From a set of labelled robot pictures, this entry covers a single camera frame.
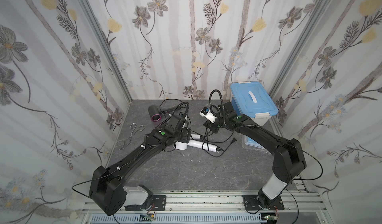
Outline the white hair dryer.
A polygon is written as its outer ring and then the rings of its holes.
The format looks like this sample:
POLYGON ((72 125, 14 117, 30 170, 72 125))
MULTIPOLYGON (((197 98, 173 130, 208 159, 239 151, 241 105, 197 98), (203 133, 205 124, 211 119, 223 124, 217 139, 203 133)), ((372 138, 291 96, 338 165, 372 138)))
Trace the white hair dryer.
POLYGON ((177 141, 174 144, 174 148, 178 150, 186 150, 189 146, 200 148, 206 151, 211 152, 223 152, 223 149, 218 147, 215 144, 210 144, 207 142, 201 142, 200 141, 201 136, 200 135, 189 135, 181 138, 180 141, 177 141))

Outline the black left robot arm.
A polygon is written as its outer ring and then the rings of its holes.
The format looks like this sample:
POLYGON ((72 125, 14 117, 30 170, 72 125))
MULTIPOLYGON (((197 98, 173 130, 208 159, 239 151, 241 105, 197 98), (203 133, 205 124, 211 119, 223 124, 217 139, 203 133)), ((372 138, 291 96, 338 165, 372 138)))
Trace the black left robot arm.
POLYGON ((187 119, 186 114, 171 115, 165 123, 146 134, 143 143, 125 158, 108 168, 100 166, 94 171, 89 197, 106 215, 112 216, 122 207, 151 208, 153 193, 144 185, 128 187, 126 183, 152 157, 180 141, 187 119))

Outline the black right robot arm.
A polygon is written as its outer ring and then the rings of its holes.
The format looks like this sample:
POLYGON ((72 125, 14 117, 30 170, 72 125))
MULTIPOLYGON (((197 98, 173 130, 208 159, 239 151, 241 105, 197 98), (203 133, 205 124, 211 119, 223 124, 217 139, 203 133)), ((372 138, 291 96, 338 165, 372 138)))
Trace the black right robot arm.
POLYGON ((200 111, 200 115, 207 119, 204 123, 206 128, 214 134, 220 128, 225 128, 247 136, 273 156, 273 174, 259 190, 255 201, 257 210, 272 208, 281 200, 279 196, 285 188, 306 169, 301 144, 296 139, 288 140, 269 132, 245 114, 237 114, 231 102, 220 105, 217 109, 216 113, 207 107, 200 111))

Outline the dark grey pink hair dryer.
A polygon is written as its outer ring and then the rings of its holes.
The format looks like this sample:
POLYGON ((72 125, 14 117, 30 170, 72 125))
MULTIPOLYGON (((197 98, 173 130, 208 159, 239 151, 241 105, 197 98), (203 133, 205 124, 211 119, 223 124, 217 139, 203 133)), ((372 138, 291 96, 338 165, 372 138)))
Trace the dark grey pink hair dryer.
POLYGON ((175 107, 166 109, 166 110, 160 110, 157 106, 151 105, 148 107, 148 113, 150 116, 150 120, 152 122, 158 122, 162 119, 162 116, 166 113, 171 113, 173 110, 175 110, 175 107))

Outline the blue lid storage box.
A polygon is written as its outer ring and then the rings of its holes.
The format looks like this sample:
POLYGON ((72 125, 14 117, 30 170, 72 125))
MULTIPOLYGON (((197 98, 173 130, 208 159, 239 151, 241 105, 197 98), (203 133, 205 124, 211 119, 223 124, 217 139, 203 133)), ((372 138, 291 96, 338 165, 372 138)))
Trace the blue lid storage box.
POLYGON ((236 113, 250 117, 260 126, 279 112, 260 82, 236 82, 230 85, 230 90, 230 101, 236 113))

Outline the metal tongs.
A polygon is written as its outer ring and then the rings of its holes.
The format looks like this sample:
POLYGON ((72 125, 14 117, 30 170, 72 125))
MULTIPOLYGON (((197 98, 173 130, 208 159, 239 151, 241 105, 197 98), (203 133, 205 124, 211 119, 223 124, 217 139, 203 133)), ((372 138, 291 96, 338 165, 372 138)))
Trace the metal tongs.
POLYGON ((130 125, 130 129, 131 129, 131 132, 130 132, 130 135, 128 137, 128 139, 126 139, 122 146, 120 147, 119 150, 124 150, 127 146, 129 146, 131 144, 131 140, 133 138, 133 136, 137 133, 137 132, 142 132, 145 130, 145 126, 144 125, 140 125, 138 126, 136 123, 132 123, 130 125))

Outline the aluminium mounting rail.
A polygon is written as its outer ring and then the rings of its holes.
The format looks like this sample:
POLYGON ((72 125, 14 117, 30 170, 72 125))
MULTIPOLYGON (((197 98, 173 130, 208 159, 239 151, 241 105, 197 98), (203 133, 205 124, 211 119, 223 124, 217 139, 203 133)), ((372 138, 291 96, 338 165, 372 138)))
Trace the aluminium mounting rail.
POLYGON ((266 224, 270 217, 277 224, 332 224, 328 209, 317 193, 283 191, 280 207, 267 211, 247 211, 244 195, 255 191, 170 190, 155 191, 161 211, 119 209, 107 216, 94 202, 86 202, 80 213, 81 224, 266 224))

